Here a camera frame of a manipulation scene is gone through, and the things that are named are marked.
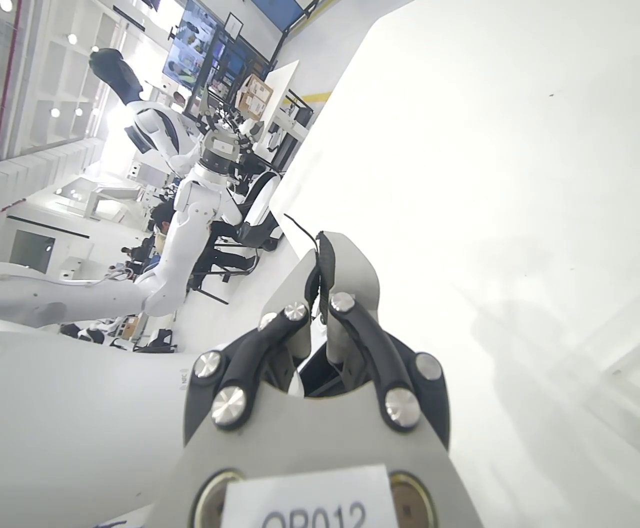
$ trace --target label sticker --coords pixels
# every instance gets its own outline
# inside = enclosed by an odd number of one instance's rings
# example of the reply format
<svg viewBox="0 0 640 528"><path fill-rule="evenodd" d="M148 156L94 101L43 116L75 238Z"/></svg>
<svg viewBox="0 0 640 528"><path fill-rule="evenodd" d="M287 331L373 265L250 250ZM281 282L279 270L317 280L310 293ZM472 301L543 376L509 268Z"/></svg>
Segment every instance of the label sticker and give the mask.
<svg viewBox="0 0 640 528"><path fill-rule="evenodd" d="M233 154L234 146L225 143L220 140L213 140L213 150L219 150L220 152L224 152L225 154Z"/></svg>
<svg viewBox="0 0 640 528"><path fill-rule="evenodd" d="M222 528L397 528L383 465L229 484Z"/></svg>
<svg viewBox="0 0 640 528"><path fill-rule="evenodd" d="M262 116L262 112L264 112L265 107L265 103L263 103L257 97L254 97L251 104L249 105L249 112L260 117Z"/></svg>

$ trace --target black cable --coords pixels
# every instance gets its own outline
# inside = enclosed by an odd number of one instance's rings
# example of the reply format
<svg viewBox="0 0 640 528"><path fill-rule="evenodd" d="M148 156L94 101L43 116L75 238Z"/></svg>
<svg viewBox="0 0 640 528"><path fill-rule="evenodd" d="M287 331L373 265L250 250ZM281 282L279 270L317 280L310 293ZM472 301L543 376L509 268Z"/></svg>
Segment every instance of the black cable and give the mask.
<svg viewBox="0 0 640 528"><path fill-rule="evenodd" d="M298 222L296 222L293 218L291 218L287 213L285 213L284 216L289 218L297 226L298 229L300 229L305 235L307 235L309 238L311 238L311 241L314 243L314 246L316 248L316 254L320 253L320 248L318 247L318 242L317 242L317 240L315 238L313 238L311 236L311 233L309 233L309 231L307 231L304 227L302 227Z"/></svg>

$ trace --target desk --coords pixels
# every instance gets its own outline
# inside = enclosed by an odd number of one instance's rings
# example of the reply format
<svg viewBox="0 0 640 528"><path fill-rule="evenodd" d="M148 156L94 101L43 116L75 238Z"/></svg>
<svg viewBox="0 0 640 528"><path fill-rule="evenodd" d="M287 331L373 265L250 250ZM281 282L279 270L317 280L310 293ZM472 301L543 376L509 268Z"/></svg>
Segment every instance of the desk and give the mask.
<svg viewBox="0 0 640 528"><path fill-rule="evenodd" d="M300 257L285 212L350 237L382 326L440 359L451 456L493 528L637 522L640 455L582 402L640 342L640 6L574 6L382 18L271 201Z"/></svg>
<svg viewBox="0 0 640 528"><path fill-rule="evenodd" d="M298 64L300 61L295 61L290 64L286 64L276 70L269 72L264 82L269 86L273 93L269 98L269 102L262 113L262 121L264 122L264 132L262 138L253 146L253 151L265 159L266 161L273 160L275 152L269 152L267 147L269 146L269 139L271 137L268 134L268 130L273 123L276 123L287 134L290 134L298 141L304 141L307 137L307 129L300 123L294 121L292 118L286 115L281 108L282 102L289 92L289 87L293 82Z"/></svg>

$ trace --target monitor screen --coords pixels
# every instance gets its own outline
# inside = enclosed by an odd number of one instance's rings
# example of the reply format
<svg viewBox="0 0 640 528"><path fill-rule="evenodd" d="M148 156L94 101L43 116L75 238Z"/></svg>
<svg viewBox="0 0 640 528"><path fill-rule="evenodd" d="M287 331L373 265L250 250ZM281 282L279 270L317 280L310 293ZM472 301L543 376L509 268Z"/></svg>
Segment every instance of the monitor screen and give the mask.
<svg viewBox="0 0 640 528"><path fill-rule="evenodd" d="M211 15L193 0L188 0L163 73L185 88L193 90L216 25L217 22Z"/></svg>

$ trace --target metal screw head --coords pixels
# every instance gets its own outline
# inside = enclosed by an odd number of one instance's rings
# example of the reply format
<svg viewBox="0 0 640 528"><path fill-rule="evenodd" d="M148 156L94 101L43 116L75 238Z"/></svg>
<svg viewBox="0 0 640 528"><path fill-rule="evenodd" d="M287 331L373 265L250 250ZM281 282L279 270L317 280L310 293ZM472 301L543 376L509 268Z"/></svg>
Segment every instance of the metal screw head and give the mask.
<svg viewBox="0 0 640 528"><path fill-rule="evenodd" d="M331 297L331 306L336 312L350 312L356 305L356 301L348 293L342 291Z"/></svg>
<svg viewBox="0 0 640 528"><path fill-rule="evenodd" d="M425 380L435 381L442 376L442 366L431 354L425 352L417 354L415 356L415 366Z"/></svg>
<svg viewBox="0 0 640 528"><path fill-rule="evenodd" d="M284 315L290 321L301 321L307 314L307 307L298 301L284 308Z"/></svg>
<svg viewBox="0 0 640 528"><path fill-rule="evenodd" d="M211 418L217 426L234 423L246 408L246 394L240 387L225 387L216 394L211 408Z"/></svg>
<svg viewBox="0 0 640 528"><path fill-rule="evenodd" d="M262 316L262 319L260 320L260 324L258 325L258 332L260 330L264 330L265 327L272 322L276 317L278 317L278 314L276 314L275 312L269 312L268 314L264 314Z"/></svg>
<svg viewBox="0 0 640 528"><path fill-rule="evenodd" d="M219 352L205 352L197 360L193 366L193 373L198 378L208 378L213 376L220 366L222 357Z"/></svg>
<svg viewBox="0 0 640 528"><path fill-rule="evenodd" d="M420 420L420 404L406 388L392 388L385 396L385 408L394 424L410 429Z"/></svg>

